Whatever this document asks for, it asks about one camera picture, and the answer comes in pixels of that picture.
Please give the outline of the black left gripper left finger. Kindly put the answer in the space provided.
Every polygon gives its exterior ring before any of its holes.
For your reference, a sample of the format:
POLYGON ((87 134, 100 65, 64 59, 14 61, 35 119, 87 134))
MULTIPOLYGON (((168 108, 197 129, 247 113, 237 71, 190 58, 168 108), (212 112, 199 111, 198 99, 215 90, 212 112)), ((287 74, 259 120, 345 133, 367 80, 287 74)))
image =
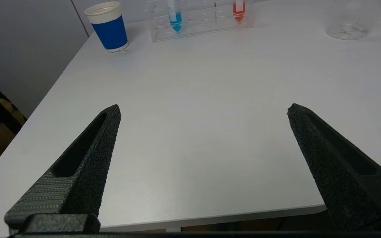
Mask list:
POLYGON ((118 105, 102 110, 5 214, 9 228, 33 214, 98 215, 120 122, 118 105))

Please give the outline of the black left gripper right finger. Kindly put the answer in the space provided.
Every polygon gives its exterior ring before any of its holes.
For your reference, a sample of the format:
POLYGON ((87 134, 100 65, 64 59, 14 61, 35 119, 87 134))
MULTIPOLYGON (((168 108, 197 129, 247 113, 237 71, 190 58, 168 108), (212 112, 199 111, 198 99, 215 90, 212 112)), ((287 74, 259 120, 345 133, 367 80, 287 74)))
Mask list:
POLYGON ((333 223, 381 231, 381 166, 307 107, 292 104, 287 115, 333 223))

